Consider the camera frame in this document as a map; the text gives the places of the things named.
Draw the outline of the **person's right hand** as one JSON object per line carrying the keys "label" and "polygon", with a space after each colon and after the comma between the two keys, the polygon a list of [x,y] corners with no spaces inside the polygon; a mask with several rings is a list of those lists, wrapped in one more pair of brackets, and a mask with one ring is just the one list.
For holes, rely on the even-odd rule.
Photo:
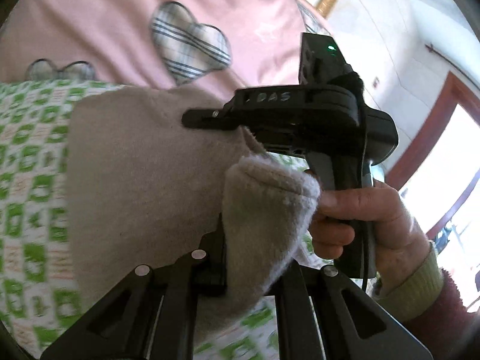
{"label": "person's right hand", "polygon": [[378,180],[373,187],[323,191],[309,232],[315,254],[339,258],[352,244],[355,231],[348,221],[373,225],[381,294],[400,287],[426,260],[431,243],[409,213],[400,194]]}

